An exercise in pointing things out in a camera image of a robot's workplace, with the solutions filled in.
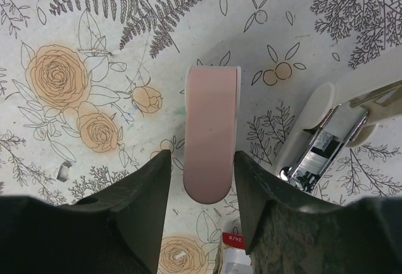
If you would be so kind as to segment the red white staples box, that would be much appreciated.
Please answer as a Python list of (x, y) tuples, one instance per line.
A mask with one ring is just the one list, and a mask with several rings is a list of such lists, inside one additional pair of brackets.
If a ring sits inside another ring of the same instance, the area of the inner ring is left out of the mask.
[(246, 254), (242, 235), (222, 233), (213, 273), (253, 274), (250, 256)]

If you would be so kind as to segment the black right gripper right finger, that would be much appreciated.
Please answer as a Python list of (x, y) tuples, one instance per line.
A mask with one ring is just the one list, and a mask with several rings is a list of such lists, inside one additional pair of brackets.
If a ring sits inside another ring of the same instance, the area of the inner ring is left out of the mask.
[(234, 157), (246, 253), (255, 273), (400, 273), (401, 198), (320, 200)]

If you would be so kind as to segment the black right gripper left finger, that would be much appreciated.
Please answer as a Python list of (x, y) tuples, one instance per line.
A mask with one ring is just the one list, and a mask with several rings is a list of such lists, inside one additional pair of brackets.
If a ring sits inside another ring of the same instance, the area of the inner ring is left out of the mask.
[(156, 273), (171, 180), (163, 150), (73, 205), (1, 197), (2, 273)]

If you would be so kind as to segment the silver staple strip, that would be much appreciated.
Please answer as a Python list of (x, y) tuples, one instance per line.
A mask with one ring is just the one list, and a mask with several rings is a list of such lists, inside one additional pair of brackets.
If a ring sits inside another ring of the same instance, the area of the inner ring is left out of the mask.
[(68, 161), (64, 161), (57, 173), (57, 180), (61, 182), (66, 182), (69, 179), (69, 171), (70, 171), (71, 163)]

